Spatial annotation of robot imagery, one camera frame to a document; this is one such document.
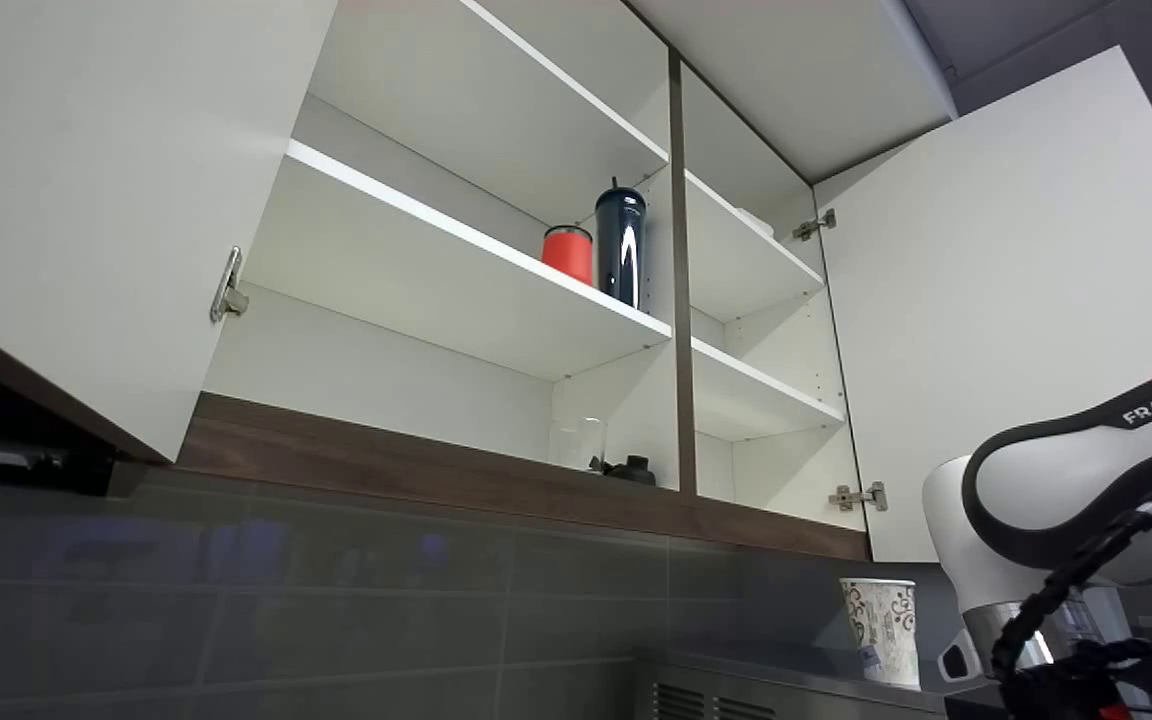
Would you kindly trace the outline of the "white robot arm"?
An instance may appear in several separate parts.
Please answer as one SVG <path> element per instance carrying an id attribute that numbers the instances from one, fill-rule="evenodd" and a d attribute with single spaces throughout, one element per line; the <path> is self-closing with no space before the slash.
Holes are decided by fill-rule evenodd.
<path id="1" fill-rule="evenodd" d="M 963 615 L 947 685 L 991 680 L 1010 720 L 1152 712 L 1152 639 L 1045 638 L 1088 588 L 1152 588 L 1152 381 L 939 463 L 923 520 Z"/>

